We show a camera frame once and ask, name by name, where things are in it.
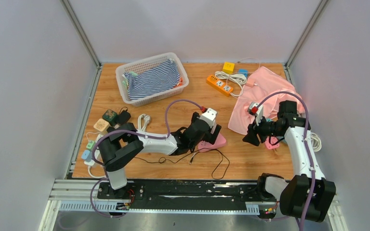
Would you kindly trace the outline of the pink triangular socket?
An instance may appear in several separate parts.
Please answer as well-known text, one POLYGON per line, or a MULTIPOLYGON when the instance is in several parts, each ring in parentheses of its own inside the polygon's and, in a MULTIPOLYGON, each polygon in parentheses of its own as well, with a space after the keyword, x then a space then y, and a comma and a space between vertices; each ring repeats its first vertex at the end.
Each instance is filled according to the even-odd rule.
POLYGON ((198 144, 198 151, 199 152, 207 152, 207 151, 210 151, 210 150, 213 150, 213 149, 218 149, 218 148, 224 147, 226 145, 227 145, 227 140, 225 139, 225 137, 221 133, 219 133, 214 144, 211 144, 207 141, 201 141, 198 144))

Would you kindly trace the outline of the pink plug adapter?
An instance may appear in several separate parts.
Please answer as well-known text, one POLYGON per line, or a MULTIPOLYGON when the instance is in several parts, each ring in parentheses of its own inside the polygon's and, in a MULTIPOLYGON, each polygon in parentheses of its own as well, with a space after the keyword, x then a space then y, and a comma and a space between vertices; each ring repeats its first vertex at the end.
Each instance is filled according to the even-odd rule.
POLYGON ((278 148, 278 147, 280 146, 280 144, 279 144, 279 143, 271 144, 271 143, 269 142, 269 139, 267 139, 267 140, 264 142, 264 144, 265 144, 265 146, 266 146, 266 148, 267 148, 268 150, 273 150, 273 149, 276 149, 276 148, 278 148))

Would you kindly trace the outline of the orange USB power strip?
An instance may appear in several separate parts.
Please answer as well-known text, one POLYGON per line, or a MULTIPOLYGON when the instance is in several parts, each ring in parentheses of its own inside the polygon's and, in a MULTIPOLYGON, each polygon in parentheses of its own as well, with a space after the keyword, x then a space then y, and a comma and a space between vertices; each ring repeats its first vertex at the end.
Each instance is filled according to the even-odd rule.
POLYGON ((206 78, 206 83, 214 89, 218 90, 226 97, 229 97, 233 92, 233 88, 231 86, 227 85, 225 81, 219 79, 214 75, 208 76, 206 78))

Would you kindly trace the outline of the pink USB charger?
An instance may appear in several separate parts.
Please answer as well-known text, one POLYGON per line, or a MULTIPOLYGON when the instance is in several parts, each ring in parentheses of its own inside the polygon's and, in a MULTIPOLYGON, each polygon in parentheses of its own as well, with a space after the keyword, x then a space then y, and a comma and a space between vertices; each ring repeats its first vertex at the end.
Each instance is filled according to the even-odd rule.
POLYGON ((256 85, 256 80, 255 79, 248 79, 247 81, 246 81, 246 84, 245 84, 246 86, 249 86, 249 87, 253 87, 253 86, 255 86, 256 85))

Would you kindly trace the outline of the yellow cube socket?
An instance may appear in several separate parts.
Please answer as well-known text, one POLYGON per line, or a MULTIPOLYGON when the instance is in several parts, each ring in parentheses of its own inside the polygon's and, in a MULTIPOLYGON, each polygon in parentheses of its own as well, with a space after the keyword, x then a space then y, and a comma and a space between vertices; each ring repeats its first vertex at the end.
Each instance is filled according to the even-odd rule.
POLYGON ((232 74, 234 72, 235 64, 230 62, 224 62, 222 71, 226 74, 232 74))

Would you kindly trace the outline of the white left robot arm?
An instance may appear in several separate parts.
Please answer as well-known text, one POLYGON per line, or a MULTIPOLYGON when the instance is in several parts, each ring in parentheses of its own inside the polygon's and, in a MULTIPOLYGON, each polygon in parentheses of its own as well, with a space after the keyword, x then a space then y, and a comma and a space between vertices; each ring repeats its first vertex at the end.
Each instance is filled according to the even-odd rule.
POLYGON ((133 123, 112 129, 95 144, 110 183, 110 193, 117 199, 128 194, 125 166, 140 153, 182 155, 193 152, 201 141, 214 144, 221 126, 216 123, 217 111, 208 108, 202 114, 194 112, 191 124, 168 134, 137 130, 133 123))

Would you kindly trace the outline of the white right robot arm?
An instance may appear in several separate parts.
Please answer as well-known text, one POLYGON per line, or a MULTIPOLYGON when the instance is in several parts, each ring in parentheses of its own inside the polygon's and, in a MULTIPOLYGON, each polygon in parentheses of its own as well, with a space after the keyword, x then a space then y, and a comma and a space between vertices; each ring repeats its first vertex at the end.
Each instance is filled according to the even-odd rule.
POLYGON ((247 112, 254 116, 248 125, 244 142, 255 146, 268 138, 283 138, 293 162, 294 177, 286 181, 281 176, 264 173, 258 178, 257 197, 262 201, 276 199, 285 216, 322 222, 336 194, 336 186, 328 181, 319 168, 311 143, 311 128, 298 115, 295 101, 282 101, 276 121, 267 121, 263 106, 251 103, 247 112))

